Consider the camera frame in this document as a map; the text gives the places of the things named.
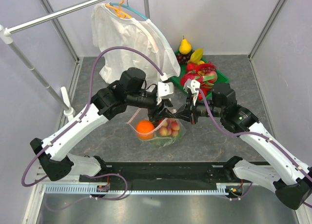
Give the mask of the red lychee bunch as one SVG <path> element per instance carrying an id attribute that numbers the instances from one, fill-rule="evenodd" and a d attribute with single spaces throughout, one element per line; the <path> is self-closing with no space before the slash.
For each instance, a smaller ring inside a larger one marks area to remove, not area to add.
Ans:
<path id="1" fill-rule="evenodd" d="M 180 123 L 175 119 L 161 119 L 158 126 L 158 134 L 161 137 L 177 137 L 181 129 Z"/>

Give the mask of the clear pink-dotted zip bag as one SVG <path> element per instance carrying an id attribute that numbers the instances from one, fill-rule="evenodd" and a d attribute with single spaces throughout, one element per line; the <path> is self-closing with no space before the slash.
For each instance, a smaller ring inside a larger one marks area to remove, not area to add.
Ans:
<path id="1" fill-rule="evenodd" d="M 142 121 L 142 120 L 149 120 L 149 118 L 148 118 L 148 110 L 147 109 L 144 109 L 144 108 L 139 108 L 134 114 L 133 114 L 133 116 L 127 121 L 127 125 L 133 130 L 133 132 L 134 132 L 134 134 L 135 134 L 135 136 L 141 141 L 141 142 L 143 142 L 144 144 L 149 144 L 148 142 L 147 142 L 147 140 L 142 140 L 142 139 L 140 139 L 138 136 L 137 136 L 137 131 L 136 131 L 136 125 L 140 122 L 140 121 Z M 185 133 L 186 133 L 186 128 L 184 127 L 184 125 L 182 124 L 182 122 L 180 121 L 180 120 L 177 120 L 179 123 L 180 123 L 180 126 L 181 126 L 181 129 L 180 129 L 180 131 L 182 131 L 183 133 L 184 133 L 184 135 L 185 135 Z M 158 130 L 159 130 L 159 128 L 160 128 L 160 126 L 158 126 L 158 121 L 154 121 L 154 122 L 152 122 L 152 121 L 150 121 L 153 125 L 154 125 L 154 127 L 155 127 L 155 129 L 153 130 L 153 132 L 154 132 L 154 135 L 158 132 Z"/>

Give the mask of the orange fruit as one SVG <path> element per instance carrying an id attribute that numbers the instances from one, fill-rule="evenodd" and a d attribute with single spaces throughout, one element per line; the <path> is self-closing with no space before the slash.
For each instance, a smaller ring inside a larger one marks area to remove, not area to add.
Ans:
<path id="1" fill-rule="evenodd" d="M 142 120 L 136 125 L 136 134 L 142 140 L 149 140 L 154 136 L 154 125 L 149 120 Z"/>

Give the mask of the green lettuce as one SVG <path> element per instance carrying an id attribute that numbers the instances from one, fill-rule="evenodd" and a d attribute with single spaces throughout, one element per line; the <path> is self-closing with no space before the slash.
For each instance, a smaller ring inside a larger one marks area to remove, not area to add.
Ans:
<path id="1" fill-rule="evenodd" d="M 147 142 L 155 147 L 161 148 L 169 146 L 179 141 L 184 136 L 182 131 L 173 131 L 169 136 L 162 136 L 158 132 Z"/>

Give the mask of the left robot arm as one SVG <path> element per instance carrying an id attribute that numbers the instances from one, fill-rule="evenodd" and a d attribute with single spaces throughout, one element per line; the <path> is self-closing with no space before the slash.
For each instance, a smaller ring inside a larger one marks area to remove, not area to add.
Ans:
<path id="1" fill-rule="evenodd" d="M 58 181 L 67 175 L 87 175 L 97 182 L 106 178 L 105 163 L 99 156 L 76 156 L 70 151 L 93 130 L 125 112 L 128 106 L 145 108 L 150 111 L 152 118 L 158 119 L 156 112 L 164 112 L 165 105 L 170 104 L 174 85 L 162 80 L 149 92 L 142 87 L 145 78 L 142 70 L 129 68 L 119 80 L 93 95 L 90 103 L 56 133 L 43 140 L 35 138 L 30 142 L 51 181 Z"/>

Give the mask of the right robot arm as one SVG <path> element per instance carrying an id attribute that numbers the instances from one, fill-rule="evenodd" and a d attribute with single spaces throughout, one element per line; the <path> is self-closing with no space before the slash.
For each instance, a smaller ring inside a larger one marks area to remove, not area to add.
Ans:
<path id="1" fill-rule="evenodd" d="M 225 135 L 235 136 L 255 149 L 272 170 L 254 165 L 241 157 L 227 161 L 223 176 L 229 182 L 248 180 L 273 192 L 288 208 L 297 210 L 312 194 L 312 168 L 297 159 L 280 144 L 247 108 L 237 104 L 235 91 L 228 83 L 218 83 L 212 89 L 212 99 L 199 101 L 203 91 L 196 80 L 187 80 L 185 104 L 175 113 L 176 119 L 192 124 L 200 117 L 220 119 L 216 127 Z"/>

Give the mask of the red tomato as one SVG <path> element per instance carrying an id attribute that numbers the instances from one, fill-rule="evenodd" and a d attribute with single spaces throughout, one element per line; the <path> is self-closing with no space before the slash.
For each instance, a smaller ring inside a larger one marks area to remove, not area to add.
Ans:
<path id="1" fill-rule="evenodd" d="M 198 92 L 198 100 L 205 99 L 207 96 L 207 90 L 201 89 L 201 91 Z"/>

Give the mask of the pink dragon fruit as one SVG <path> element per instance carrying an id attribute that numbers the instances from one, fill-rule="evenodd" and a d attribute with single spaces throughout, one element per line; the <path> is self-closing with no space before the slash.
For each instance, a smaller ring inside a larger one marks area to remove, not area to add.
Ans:
<path id="1" fill-rule="evenodd" d="M 184 83 L 186 82 L 187 79 L 192 79 L 200 82 L 200 87 L 205 88 L 207 90 L 211 90 L 214 84 L 204 82 L 203 78 L 204 75 L 200 74 L 199 72 L 198 73 L 196 73 L 195 71 L 188 72 L 180 79 L 180 85 L 184 86 Z"/>

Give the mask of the pink peach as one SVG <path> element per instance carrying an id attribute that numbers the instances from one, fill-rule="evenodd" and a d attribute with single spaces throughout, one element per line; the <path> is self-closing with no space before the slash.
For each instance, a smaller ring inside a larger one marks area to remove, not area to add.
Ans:
<path id="1" fill-rule="evenodd" d="M 203 80 L 204 82 L 214 84 L 217 81 L 217 78 L 218 78 L 217 73 L 215 71 L 211 71 L 204 75 Z"/>

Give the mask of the red pepper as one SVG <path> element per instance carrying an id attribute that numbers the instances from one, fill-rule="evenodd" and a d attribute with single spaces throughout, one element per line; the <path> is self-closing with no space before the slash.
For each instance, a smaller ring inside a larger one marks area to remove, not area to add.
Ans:
<path id="1" fill-rule="evenodd" d="M 203 67 L 207 67 L 207 66 L 210 66 L 210 67 L 215 67 L 212 63 L 203 63 L 203 64 L 200 64 L 200 65 L 197 65 L 195 67 L 195 71 L 198 73 L 198 72 L 201 72 L 201 68 Z"/>

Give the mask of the red grape bunch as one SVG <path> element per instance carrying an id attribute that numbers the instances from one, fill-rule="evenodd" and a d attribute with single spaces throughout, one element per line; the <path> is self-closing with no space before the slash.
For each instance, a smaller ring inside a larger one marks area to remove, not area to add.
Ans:
<path id="1" fill-rule="evenodd" d="M 210 66 L 207 66 L 207 67 L 203 67 L 201 68 L 201 73 L 203 75 L 208 75 L 209 73 L 211 72 L 215 72 L 216 71 L 216 68 L 215 67 L 210 67 Z"/>

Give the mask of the dark purple grapes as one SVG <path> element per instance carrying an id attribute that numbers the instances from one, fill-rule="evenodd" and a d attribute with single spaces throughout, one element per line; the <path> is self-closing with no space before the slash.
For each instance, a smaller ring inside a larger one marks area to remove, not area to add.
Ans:
<path id="1" fill-rule="evenodd" d="M 179 65 L 187 64 L 188 61 L 190 60 L 190 58 L 191 58 L 191 53 L 188 53 L 188 54 L 178 53 L 176 55 L 176 59 L 177 59 Z"/>

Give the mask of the yellow star fruit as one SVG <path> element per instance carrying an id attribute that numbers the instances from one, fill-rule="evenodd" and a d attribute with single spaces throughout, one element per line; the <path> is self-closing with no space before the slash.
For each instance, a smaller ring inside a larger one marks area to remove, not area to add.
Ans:
<path id="1" fill-rule="evenodd" d="M 190 63 L 199 64 L 202 57 L 203 57 L 203 49 L 199 48 L 191 54 L 190 59 L 187 61 L 187 64 Z"/>

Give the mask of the yellow pear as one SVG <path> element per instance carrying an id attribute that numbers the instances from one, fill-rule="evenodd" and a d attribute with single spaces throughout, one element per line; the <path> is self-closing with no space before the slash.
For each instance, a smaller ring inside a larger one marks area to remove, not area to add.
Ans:
<path id="1" fill-rule="evenodd" d="M 187 39 L 183 37 L 180 43 L 179 52 L 183 55 L 187 55 L 191 52 L 191 50 L 192 50 L 191 44 L 188 42 Z"/>

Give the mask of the white t-shirt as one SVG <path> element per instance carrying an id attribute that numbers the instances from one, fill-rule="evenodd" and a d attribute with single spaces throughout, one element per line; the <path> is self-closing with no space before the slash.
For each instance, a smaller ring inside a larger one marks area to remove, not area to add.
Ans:
<path id="1" fill-rule="evenodd" d="M 97 4 L 91 15 L 93 44 L 100 51 L 110 47 L 129 47 L 149 57 L 154 68 L 142 56 L 128 50 L 113 50 L 104 55 L 105 65 L 99 74 L 106 83 L 120 79 L 123 71 L 130 67 L 143 70 L 148 85 L 160 81 L 159 71 L 167 77 L 179 76 L 180 66 L 167 39 L 151 20 L 119 18 L 104 3 Z"/>

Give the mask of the orange clothes hanger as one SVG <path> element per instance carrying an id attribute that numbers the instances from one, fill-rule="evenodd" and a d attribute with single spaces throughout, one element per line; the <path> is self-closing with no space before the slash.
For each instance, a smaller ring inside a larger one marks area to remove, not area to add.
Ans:
<path id="1" fill-rule="evenodd" d="M 113 9 L 115 11 L 115 14 L 119 17 L 119 18 L 122 18 L 122 19 L 125 19 L 125 18 L 128 18 L 128 19 L 131 19 L 132 17 L 127 14 L 126 12 L 122 11 L 122 4 L 124 3 L 124 0 L 121 0 L 120 3 L 117 4 L 117 6 L 113 6 L 109 3 L 105 4 L 105 6 L 107 8 L 110 8 L 110 9 Z"/>

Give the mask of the teal clothes hanger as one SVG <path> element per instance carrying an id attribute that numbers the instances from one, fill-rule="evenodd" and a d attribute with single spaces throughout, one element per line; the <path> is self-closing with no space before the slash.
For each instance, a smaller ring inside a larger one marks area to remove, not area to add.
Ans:
<path id="1" fill-rule="evenodd" d="M 156 35 L 158 35 L 158 37 L 160 38 L 160 40 L 163 42 L 163 45 L 165 47 L 165 49 L 171 49 L 171 46 L 169 44 L 169 42 L 167 41 L 166 37 L 163 35 L 163 33 L 153 24 L 153 22 L 147 18 L 146 16 L 144 16 L 142 13 L 140 13 L 139 11 L 125 5 L 122 4 L 121 5 L 122 8 L 125 8 L 129 11 L 131 11 L 132 13 L 138 15 L 139 17 L 141 17 L 143 19 L 143 21 L 139 21 L 142 25 L 147 26 L 148 28 L 152 29 L 154 31 L 154 33 Z"/>

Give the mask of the white metal clothes rack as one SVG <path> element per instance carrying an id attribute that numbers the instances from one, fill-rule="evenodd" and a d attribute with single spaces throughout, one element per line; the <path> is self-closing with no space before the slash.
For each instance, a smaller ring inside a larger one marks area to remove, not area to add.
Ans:
<path id="1" fill-rule="evenodd" d="M 91 7 L 63 16 L 73 28 L 67 31 L 79 55 L 96 56 L 99 49 L 93 46 Z M 45 16 L 39 0 L 0 0 L 0 23 L 6 28 Z M 69 83 L 74 60 L 51 22 L 45 22 L 15 33 L 13 41 L 27 59 L 55 90 Z M 45 90 L 14 51 L 0 44 L 0 121 L 16 124 L 21 121 L 45 120 L 55 122 L 61 106 Z"/>

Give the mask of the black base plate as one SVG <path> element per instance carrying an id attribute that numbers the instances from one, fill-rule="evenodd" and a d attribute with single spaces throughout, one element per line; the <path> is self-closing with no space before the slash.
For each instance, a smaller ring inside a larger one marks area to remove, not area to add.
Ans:
<path id="1" fill-rule="evenodd" d="M 215 188 L 240 184 L 227 162 L 107 162 L 99 175 L 119 174 L 128 188 Z"/>

